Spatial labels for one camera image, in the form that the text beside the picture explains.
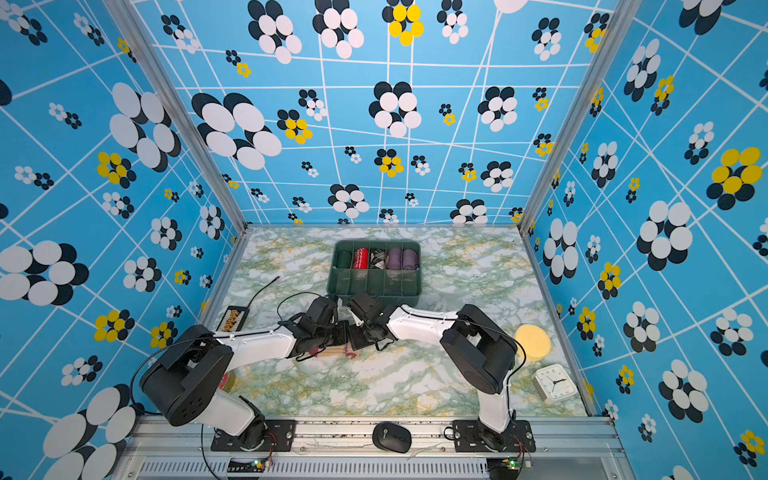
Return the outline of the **red rolled sock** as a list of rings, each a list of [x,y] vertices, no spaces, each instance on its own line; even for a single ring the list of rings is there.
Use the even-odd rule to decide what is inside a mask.
[[[355,270],[367,270],[369,268],[370,251],[368,248],[362,247],[354,251],[352,268]]]

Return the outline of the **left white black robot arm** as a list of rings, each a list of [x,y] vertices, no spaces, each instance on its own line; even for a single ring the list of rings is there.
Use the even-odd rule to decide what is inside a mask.
[[[148,367],[139,388],[173,426],[199,423],[258,443],[264,416],[249,400],[221,391],[221,380],[240,367],[328,346],[336,335],[338,306],[337,296],[318,296],[306,311],[266,331],[226,334],[193,326]]]

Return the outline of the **black white argyle rolled sock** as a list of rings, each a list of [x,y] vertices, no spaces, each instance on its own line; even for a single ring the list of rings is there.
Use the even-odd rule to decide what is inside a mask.
[[[369,269],[383,270],[386,268],[387,252],[382,248],[371,248],[369,251]]]

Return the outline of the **white alarm clock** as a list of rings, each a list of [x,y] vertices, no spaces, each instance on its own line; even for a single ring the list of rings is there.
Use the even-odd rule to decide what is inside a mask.
[[[534,386],[546,403],[557,403],[578,394],[578,388],[561,364],[538,369],[533,374]]]

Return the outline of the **dark green rolled sock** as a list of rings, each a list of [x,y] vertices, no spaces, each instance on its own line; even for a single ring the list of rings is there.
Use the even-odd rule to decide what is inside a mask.
[[[348,250],[340,250],[334,261],[334,266],[338,269],[351,269],[353,263],[353,253]]]

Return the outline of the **yellow round sponge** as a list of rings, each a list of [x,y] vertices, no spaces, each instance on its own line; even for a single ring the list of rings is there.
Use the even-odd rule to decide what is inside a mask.
[[[514,338],[525,350],[528,362],[538,362],[552,350],[552,342],[548,333],[539,326],[521,325],[515,332]]]

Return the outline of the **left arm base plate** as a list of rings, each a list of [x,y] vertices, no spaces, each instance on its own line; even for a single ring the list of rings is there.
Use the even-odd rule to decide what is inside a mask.
[[[216,429],[210,445],[214,452],[290,452],[298,422],[294,419],[265,420],[259,427],[240,436]]]

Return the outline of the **beige purple striped sock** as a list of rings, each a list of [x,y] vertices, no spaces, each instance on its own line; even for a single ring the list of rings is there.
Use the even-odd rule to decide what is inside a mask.
[[[346,358],[346,359],[356,359],[358,357],[358,353],[351,348],[349,343],[344,345],[318,347],[317,349],[313,350],[312,355],[315,358],[320,358],[320,359],[336,358],[336,357]]]

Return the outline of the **green plastic organizer tray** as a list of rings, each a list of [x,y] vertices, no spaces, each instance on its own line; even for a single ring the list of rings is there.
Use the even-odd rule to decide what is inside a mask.
[[[410,248],[419,255],[419,267],[416,270],[383,270],[367,269],[355,270],[338,269],[334,266],[336,255],[340,250],[348,250],[354,254],[358,248],[382,248],[386,252],[393,247],[402,250]],[[335,295],[343,302],[349,301],[354,295],[367,293],[377,299],[381,304],[417,306],[422,293],[421,275],[421,246],[411,240],[386,240],[386,239],[357,239],[342,240],[334,245],[331,267],[326,291],[331,296]]]

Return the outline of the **right green circuit board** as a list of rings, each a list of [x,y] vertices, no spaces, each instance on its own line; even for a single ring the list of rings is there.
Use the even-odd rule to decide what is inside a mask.
[[[488,472],[496,476],[517,476],[524,470],[524,462],[511,458],[488,458],[487,467]]]

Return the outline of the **green circuit board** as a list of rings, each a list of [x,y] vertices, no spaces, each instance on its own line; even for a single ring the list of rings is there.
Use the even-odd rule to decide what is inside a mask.
[[[227,465],[228,474],[263,473],[267,466],[263,459],[230,459]]]
[[[524,470],[524,462],[511,458],[488,458],[487,467],[488,472],[496,476],[517,476]]]

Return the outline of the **left green circuit board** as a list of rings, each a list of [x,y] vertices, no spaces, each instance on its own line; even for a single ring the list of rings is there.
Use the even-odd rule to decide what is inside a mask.
[[[267,466],[263,459],[230,459],[227,465],[228,474],[263,473]]]

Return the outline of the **black computer mouse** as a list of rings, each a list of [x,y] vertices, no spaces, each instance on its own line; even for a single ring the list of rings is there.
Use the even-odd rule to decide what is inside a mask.
[[[372,443],[380,450],[405,454],[412,446],[412,434],[397,423],[380,422],[373,429]]]

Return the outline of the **aluminium front rail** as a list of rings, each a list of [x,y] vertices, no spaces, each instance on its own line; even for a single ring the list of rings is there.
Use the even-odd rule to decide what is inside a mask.
[[[412,434],[405,454],[372,443],[379,417],[299,417],[290,452],[214,452],[214,433],[142,421],[116,464],[116,479],[634,479],[614,425],[598,417],[532,418],[533,453],[459,453],[452,420],[399,417]],[[488,472],[488,458],[524,462],[517,476]],[[263,459],[263,473],[228,474],[230,459]]]

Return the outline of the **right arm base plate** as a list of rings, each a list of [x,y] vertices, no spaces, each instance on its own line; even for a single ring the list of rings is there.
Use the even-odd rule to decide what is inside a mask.
[[[537,449],[531,425],[525,420],[512,420],[501,433],[479,420],[454,420],[451,427],[459,453],[533,453]]]

